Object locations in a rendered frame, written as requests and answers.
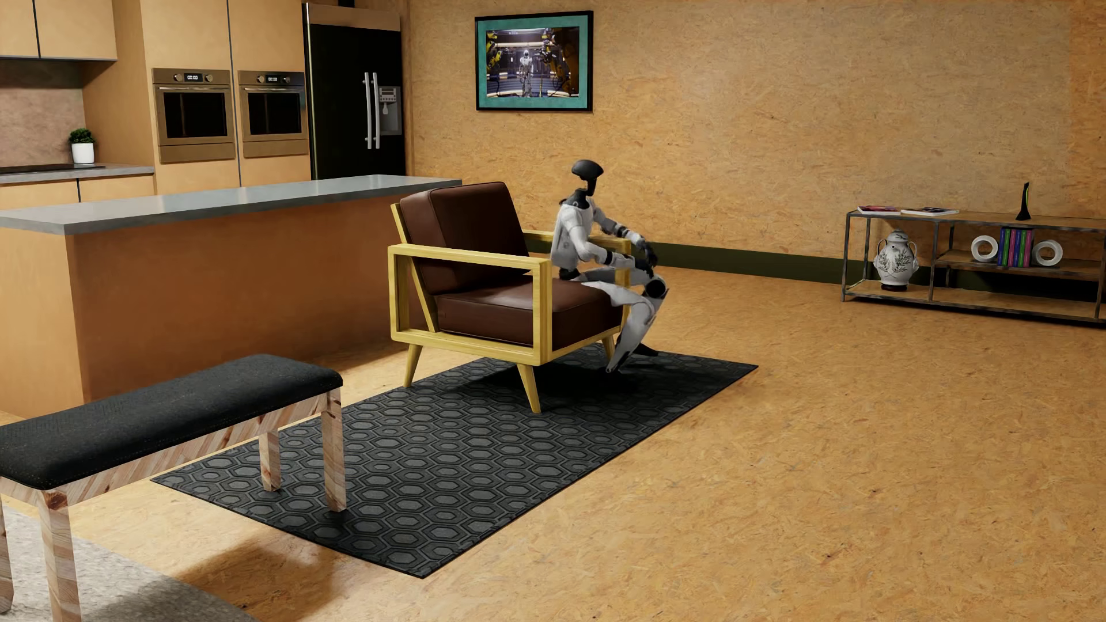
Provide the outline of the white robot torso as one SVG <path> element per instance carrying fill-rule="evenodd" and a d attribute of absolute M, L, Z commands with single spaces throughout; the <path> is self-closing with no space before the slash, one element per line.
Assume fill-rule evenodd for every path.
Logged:
<path fill-rule="evenodd" d="M 583 207 L 577 207 L 576 203 L 577 199 L 566 199 L 560 204 L 554 226 L 550 258 L 562 280 L 578 279 L 581 262 L 603 260 L 607 255 L 588 238 L 594 221 L 594 200 L 581 199 Z"/>

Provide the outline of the wooden upper wall cabinet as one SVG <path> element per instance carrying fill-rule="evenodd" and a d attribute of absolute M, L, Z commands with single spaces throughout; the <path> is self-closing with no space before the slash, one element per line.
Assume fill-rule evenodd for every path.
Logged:
<path fill-rule="evenodd" d="M 0 58 L 115 61 L 113 0 L 0 0 Z"/>

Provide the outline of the metal wood console shelf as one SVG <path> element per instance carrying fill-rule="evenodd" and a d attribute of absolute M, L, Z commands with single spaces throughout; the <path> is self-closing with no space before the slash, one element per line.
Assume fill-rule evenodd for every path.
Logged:
<path fill-rule="evenodd" d="M 872 278 L 872 253 L 869 241 L 872 222 L 867 222 L 864 231 L 865 243 L 862 262 L 862 276 L 849 281 L 851 261 L 851 225 L 854 220 L 874 218 L 929 222 L 933 226 L 931 239 L 928 281 L 922 286 L 907 286 L 904 291 L 885 290 L 877 278 Z M 1048 267 L 1005 267 L 975 262 L 967 250 L 954 249 L 954 232 L 957 226 L 1010 227 L 1030 229 L 1033 234 L 1070 232 L 1100 236 L 1100 257 L 1098 261 L 1063 259 L 1056 268 Z M 1018 220 L 1014 216 L 988 211 L 961 211 L 949 216 L 918 216 L 906 214 L 864 214 L 851 210 L 845 219 L 845 238 L 842 253 L 842 276 L 839 276 L 839 299 L 870 299 L 904 304 L 943 305 L 962 310 L 979 310 L 1018 317 L 1058 318 L 1091 324 L 1106 324 L 1103 311 L 1103 296 L 1106 292 L 1106 218 L 1079 218 L 1034 216 L 1027 220 Z M 954 271 L 993 272 L 993 274 L 1043 276 L 1058 278 L 1066 283 L 1095 282 L 1097 286 L 1094 302 L 1065 299 L 1040 298 L 1013 293 L 1001 293 L 980 290 L 953 288 Z"/>

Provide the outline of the tall wooden oven cabinet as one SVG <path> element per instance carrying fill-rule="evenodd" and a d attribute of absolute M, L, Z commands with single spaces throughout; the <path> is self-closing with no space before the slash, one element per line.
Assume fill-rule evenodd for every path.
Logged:
<path fill-rule="evenodd" d="M 242 115 L 232 102 L 233 160 L 164 164 L 158 151 L 154 69 L 303 72 L 302 0 L 113 0 L 118 59 L 81 71 L 85 126 L 100 160 L 149 165 L 152 194 L 211 191 L 304 182 L 306 154 L 246 158 Z"/>

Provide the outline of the teal framed wall picture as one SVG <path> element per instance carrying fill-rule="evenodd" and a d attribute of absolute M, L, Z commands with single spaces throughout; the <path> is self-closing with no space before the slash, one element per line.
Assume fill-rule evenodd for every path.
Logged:
<path fill-rule="evenodd" d="M 594 13 L 474 19 L 479 111 L 589 112 Z"/>

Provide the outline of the kitchen island grey countertop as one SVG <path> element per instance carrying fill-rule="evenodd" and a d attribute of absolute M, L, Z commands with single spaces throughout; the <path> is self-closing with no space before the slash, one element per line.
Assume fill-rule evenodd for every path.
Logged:
<path fill-rule="evenodd" d="M 0 412 L 387 341 L 392 205 L 460 184 L 369 175 L 0 210 Z"/>

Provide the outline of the black double door refrigerator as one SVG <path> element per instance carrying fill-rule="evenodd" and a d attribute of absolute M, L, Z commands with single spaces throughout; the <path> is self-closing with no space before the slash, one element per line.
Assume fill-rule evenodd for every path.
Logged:
<path fill-rule="evenodd" d="M 302 12 L 313 178 L 405 175 L 399 15 L 349 3 Z"/>

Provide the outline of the black hexagon pattern rug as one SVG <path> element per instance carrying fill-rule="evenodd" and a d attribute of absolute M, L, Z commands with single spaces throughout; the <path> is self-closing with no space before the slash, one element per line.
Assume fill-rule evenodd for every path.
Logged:
<path fill-rule="evenodd" d="M 154 481 L 340 553 L 426 577 L 755 370 L 664 352 L 617 374 L 599 344 L 539 366 L 478 359 L 343 408 L 347 509 L 323 490 L 317 418 L 280 431 L 282 487 L 255 442 Z"/>

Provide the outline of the white patterned ceramic vase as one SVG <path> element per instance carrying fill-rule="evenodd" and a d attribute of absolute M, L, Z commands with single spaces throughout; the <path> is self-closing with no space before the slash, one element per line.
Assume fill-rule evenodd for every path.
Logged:
<path fill-rule="evenodd" d="M 881 290 L 905 292 L 919 268 L 917 247 L 902 229 L 894 229 L 877 243 L 874 266 Z"/>

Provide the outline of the black cushioned wooden bench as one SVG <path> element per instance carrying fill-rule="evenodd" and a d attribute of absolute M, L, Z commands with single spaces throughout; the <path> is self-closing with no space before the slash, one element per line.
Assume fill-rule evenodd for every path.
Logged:
<path fill-rule="evenodd" d="M 67 509 L 257 437 L 262 486 L 281 486 L 279 427 L 320 414 L 328 509 L 346 507 L 338 372 L 269 354 L 0 426 L 0 494 L 33 502 L 53 622 L 81 622 Z"/>

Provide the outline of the built-in steel wall oven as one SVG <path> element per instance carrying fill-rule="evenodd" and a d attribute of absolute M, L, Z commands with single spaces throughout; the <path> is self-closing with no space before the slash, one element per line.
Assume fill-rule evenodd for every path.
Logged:
<path fill-rule="evenodd" d="M 309 155 L 303 72 L 238 72 L 246 158 Z"/>
<path fill-rule="evenodd" d="M 234 160 L 228 70 L 152 69 L 159 162 Z"/>

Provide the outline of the row of colourful books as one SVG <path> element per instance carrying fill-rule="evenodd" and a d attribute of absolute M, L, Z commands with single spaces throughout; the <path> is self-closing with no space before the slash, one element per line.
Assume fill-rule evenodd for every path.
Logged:
<path fill-rule="evenodd" d="M 997 265 L 1008 268 L 1029 268 L 1033 261 L 1034 230 L 1031 228 L 1001 228 Z"/>

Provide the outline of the wooden counter grey top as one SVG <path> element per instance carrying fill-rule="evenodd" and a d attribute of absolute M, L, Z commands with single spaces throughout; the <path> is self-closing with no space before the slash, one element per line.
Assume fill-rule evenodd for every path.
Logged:
<path fill-rule="evenodd" d="M 0 167 L 0 210 L 149 196 L 154 173 L 103 162 Z"/>

